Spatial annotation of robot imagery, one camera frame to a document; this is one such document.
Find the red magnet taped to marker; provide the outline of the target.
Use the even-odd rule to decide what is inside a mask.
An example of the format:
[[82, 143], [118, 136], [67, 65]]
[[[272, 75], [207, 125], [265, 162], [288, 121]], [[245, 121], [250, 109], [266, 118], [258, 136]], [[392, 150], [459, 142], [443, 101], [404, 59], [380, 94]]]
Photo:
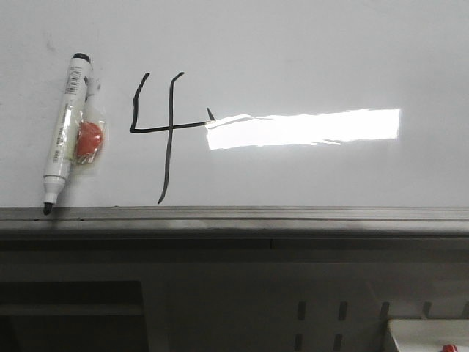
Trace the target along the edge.
[[107, 138], [106, 109], [97, 94], [90, 95], [85, 102], [75, 145], [73, 174], [76, 177], [97, 174]]

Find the white whiteboard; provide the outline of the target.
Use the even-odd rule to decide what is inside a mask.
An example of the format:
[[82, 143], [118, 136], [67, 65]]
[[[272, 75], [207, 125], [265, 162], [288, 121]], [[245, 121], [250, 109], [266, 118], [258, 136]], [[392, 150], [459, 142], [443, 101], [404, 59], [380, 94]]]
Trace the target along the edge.
[[3, 1], [4, 207], [77, 52], [106, 134], [62, 206], [468, 206], [466, 1]]

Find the white whiteboard marker pen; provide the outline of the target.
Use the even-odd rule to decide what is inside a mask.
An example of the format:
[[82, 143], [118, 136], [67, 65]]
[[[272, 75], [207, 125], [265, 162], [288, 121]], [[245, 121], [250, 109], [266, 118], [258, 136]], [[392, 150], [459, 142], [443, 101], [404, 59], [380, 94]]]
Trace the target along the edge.
[[91, 70], [88, 55], [73, 54], [67, 69], [67, 81], [43, 174], [45, 215], [51, 213], [70, 175]]

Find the white slotted pegboard panel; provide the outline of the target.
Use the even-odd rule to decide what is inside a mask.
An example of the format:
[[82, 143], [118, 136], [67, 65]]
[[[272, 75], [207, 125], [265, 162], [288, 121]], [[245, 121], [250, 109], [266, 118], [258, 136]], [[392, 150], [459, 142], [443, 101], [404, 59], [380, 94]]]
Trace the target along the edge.
[[141, 278], [151, 351], [384, 351], [392, 319], [468, 319], [468, 264], [192, 263]]

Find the grey metal whiteboard frame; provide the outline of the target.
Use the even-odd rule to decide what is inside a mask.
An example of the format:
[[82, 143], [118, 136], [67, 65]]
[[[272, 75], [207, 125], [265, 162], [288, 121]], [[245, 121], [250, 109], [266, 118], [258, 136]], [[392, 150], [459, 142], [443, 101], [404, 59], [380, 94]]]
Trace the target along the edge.
[[113, 206], [1, 209], [1, 241], [466, 249], [467, 208]]

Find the small red object in bin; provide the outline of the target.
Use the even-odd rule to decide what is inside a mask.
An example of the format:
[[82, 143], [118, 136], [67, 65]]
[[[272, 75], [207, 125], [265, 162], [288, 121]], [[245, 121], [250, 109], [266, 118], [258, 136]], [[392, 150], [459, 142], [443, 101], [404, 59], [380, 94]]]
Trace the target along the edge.
[[442, 347], [441, 351], [442, 352], [457, 352], [458, 349], [457, 349], [457, 346], [454, 344], [447, 344]]

